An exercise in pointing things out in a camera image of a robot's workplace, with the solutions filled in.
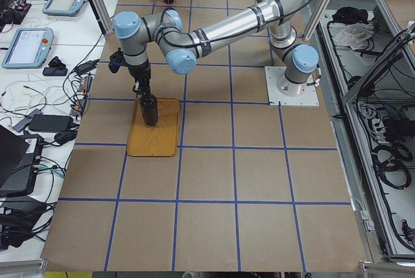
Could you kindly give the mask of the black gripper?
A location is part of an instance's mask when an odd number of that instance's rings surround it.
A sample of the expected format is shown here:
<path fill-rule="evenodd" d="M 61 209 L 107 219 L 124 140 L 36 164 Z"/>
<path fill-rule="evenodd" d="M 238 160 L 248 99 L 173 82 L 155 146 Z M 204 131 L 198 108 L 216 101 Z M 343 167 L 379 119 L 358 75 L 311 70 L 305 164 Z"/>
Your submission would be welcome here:
<path fill-rule="evenodd" d="M 149 60 L 145 60 L 139 65 L 129 65 L 128 71 L 135 80 L 135 85 L 133 86 L 132 91 L 136 95 L 150 97 L 151 66 Z"/>

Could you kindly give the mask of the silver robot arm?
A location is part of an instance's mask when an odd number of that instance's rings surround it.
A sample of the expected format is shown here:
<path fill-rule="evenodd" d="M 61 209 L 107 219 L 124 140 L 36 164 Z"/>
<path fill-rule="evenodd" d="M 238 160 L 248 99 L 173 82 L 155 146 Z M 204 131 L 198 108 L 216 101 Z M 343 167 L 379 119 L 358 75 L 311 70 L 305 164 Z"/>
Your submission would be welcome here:
<path fill-rule="evenodd" d="M 150 62 L 147 45 L 154 42 L 160 48 L 169 67 L 179 75 L 189 73 L 198 58 L 239 41 L 249 35 L 270 29 L 270 46 L 285 64 L 279 90 L 290 97 L 296 89 L 305 87 L 317 68 L 318 53 L 310 45 L 297 40 L 291 17 L 305 5 L 303 0 L 256 0 L 234 16 L 210 26 L 184 33 L 179 13 L 172 8 L 146 17 L 133 11 L 118 13 L 114 31 L 120 48 L 110 56 L 112 73 L 126 67 L 135 80 L 134 92 L 150 94 Z"/>

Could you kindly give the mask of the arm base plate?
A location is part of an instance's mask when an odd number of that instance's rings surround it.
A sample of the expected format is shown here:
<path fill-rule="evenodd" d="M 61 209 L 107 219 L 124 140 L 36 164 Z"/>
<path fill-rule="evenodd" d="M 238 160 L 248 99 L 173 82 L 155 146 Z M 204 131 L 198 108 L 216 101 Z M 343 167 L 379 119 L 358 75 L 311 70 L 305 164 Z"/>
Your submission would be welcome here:
<path fill-rule="evenodd" d="M 306 83 L 293 84 L 285 77 L 286 67 L 266 66 L 268 103 L 271 106 L 318 107 L 320 105 L 313 84 L 313 76 L 309 75 Z"/>

